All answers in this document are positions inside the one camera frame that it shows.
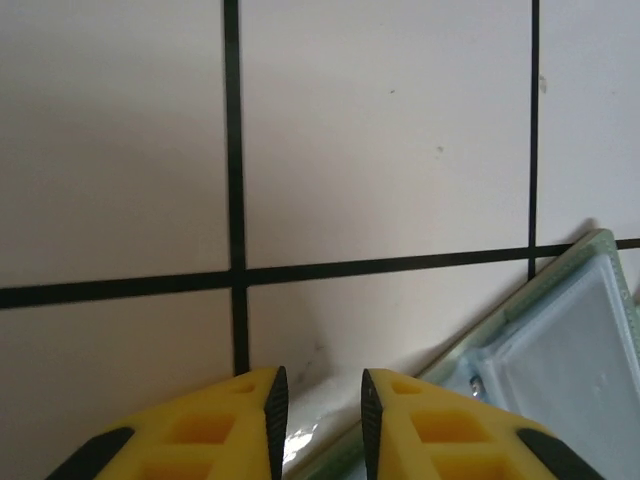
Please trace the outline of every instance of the white tiled floor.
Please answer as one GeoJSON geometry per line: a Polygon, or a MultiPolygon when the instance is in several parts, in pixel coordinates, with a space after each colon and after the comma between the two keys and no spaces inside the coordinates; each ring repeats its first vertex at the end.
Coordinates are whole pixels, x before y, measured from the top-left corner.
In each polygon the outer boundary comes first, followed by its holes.
{"type": "Polygon", "coordinates": [[[217,0],[0,6],[0,285],[224,269],[217,0]]]}
{"type": "MultiPolygon", "coordinates": [[[[240,3],[250,267],[527,245],[530,1],[240,3]]],[[[542,4],[538,243],[640,237],[640,7],[542,4]]],[[[5,2],[0,27],[0,286],[226,269],[220,2],[5,2]]],[[[253,366],[346,408],[363,367],[420,369],[525,263],[250,288],[253,366]]],[[[0,312],[0,476],[230,375],[228,303],[0,312]]]]}
{"type": "Polygon", "coordinates": [[[252,364],[285,365],[294,393],[345,369],[417,373],[525,280],[514,261],[253,287],[252,364]]]}
{"type": "Polygon", "coordinates": [[[141,408],[232,375],[229,294],[0,312],[6,479],[42,479],[141,408]]]}
{"type": "Polygon", "coordinates": [[[527,242],[530,2],[241,2],[252,267],[527,242]]]}
{"type": "Polygon", "coordinates": [[[538,243],[640,236],[640,5],[543,0],[538,243]]]}

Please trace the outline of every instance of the yellow plastic part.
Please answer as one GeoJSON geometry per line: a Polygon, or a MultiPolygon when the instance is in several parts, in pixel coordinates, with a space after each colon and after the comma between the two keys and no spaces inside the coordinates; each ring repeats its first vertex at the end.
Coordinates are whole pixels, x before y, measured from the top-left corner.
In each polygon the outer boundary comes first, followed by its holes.
{"type": "Polygon", "coordinates": [[[135,434],[96,480],[270,479],[264,406],[276,372],[255,370],[112,425],[135,434]]]}
{"type": "Polygon", "coordinates": [[[368,371],[383,407],[379,480],[556,480],[516,435],[553,435],[541,425],[389,370],[368,371]]]}

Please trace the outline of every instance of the black rubber tip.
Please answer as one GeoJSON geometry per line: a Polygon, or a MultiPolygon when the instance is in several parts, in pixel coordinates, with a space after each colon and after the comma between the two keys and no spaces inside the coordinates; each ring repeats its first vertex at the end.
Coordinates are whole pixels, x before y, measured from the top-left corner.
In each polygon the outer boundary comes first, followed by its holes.
{"type": "Polygon", "coordinates": [[[93,437],[76,450],[46,480],[93,480],[133,436],[129,427],[93,437]]]}
{"type": "Polygon", "coordinates": [[[289,386],[287,371],[280,367],[271,385],[271,391],[264,404],[267,421],[267,445],[269,446],[269,465],[271,478],[282,478],[282,460],[284,458],[284,440],[287,435],[287,416],[289,414],[289,386]]]}
{"type": "Polygon", "coordinates": [[[377,480],[380,457],[380,433],[382,431],[382,403],[369,370],[362,372],[360,391],[360,416],[362,418],[362,440],[367,479],[377,480]]]}
{"type": "Polygon", "coordinates": [[[521,428],[516,433],[558,480],[604,480],[562,440],[532,428],[521,428]]]}

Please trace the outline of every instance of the black grout line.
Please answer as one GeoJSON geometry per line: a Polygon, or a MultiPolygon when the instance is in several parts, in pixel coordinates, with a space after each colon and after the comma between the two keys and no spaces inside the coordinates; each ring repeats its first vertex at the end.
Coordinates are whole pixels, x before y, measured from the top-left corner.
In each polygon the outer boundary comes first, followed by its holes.
{"type": "Polygon", "coordinates": [[[206,272],[7,287],[0,288],[0,310],[213,290],[228,287],[230,279],[229,272],[206,272]]]}
{"type": "MultiPolygon", "coordinates": [[[[619,250],[640,249],[640,238],[621,239],[617,240],[616,244],[619,250]]],[[[557,257],[570,247],[571,244],[537,246],[534,249],[535,258],[557,257]]],[[[249,286],[527,260],[529,254],[528,247],[520,247],[254,268],[243,272],[243,277],[239,280],[234,279],[232,272],[222,271],[5,287],[0,288],[0,310],[231,288],[232,311],[236,318],[248,318],[247,287],[249,286]]],[[[234,332],[234,336],[237,336],[242,345],[248,345],[247,323],[238,323],[237,331],[234,332]]],[[[239,365],[246,367],[248,355],[243,349],[240,349],[239,353],[241,355],[238,358],[243,358],[239,365]]]]}
{"type": "Polygon", "coordinates": [[[347,262],[255,268],[247,271],[249,285],[320,280],[379,273],[404,272],[430,268],[504,262],[528,258],[529,248],[508,248],[478,252],[443,253],[414,257],[380,258],[347,262]]]}
{"type": "Polygon", "coordinates": [[[240,12],[238,0],[224,0],[224,69],[227,127],[227,194],[229,257],[231,262],[231,312],[234,373],[249,371],[249,319],[247,317],[247,269],[242,160],[242,83],[240,61],[240,12]]]}
{"type": "Polygon", "coordinates": [[[234,286],[231,289],[231,316],[233,318],[233,370],[235,375],[242,375],[251,370],[246,286],[234,286]]]}
{"type": "Polygon", "coordinates": [[[538,89],[540,79],[540,0],[531,1],[531,133],[529,137],[529,261],[528,277],[536,274],[537,210],[538,210],[538,89]]]}

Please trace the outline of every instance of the rectangular cutout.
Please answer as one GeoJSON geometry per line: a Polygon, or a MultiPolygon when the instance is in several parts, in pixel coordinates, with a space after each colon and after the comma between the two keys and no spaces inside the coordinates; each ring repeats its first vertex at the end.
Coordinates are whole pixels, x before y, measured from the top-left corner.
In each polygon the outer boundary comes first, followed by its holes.
{"type": "Polygon", "coordinates": [[[210,471],[206,463],[149,463],[138,480],[205,480],[210,471]]]}
{"type": "Polygon", "coordinates": [[[411,421],[423,443],[491,441],[482,425],[463,411],[421,411],[411,415],[411,421]]]}
{"type": "Polygon", "coordinates": [[[441,480],[523,480],[506,458],[496,455],[438,455],[431,460],[441,480]]]}
{"type": "Polygon", "coordinates": [[[185,415],[174,426],[169,442],[220,445],[227,439],[234,422],[232,414],[185,415]]]}

